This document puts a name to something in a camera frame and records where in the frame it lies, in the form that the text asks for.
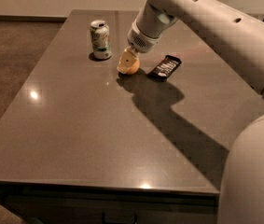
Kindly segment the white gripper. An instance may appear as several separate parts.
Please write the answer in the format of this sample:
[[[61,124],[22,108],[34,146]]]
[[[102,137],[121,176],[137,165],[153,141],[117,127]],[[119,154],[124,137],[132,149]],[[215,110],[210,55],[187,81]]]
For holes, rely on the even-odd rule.
[[[177,18],[145,2],[128,32],[130,46],[123,51],[119,59],[118,71],[121,74],[136,73],[139,69],[138,53],[148,53],[159,43],[163,32],[176,22]]]

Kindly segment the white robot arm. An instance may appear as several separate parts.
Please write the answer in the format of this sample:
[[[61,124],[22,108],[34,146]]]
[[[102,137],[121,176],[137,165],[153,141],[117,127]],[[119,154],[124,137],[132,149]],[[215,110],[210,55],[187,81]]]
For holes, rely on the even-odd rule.
[[[146,0],[128,32],[119,72],[135,73],[139,54],[149,52],[176,21],[185,23],[264,98],[264,22],[216,0]],[[218,224],[264,224],[264,115],[231,147]]]

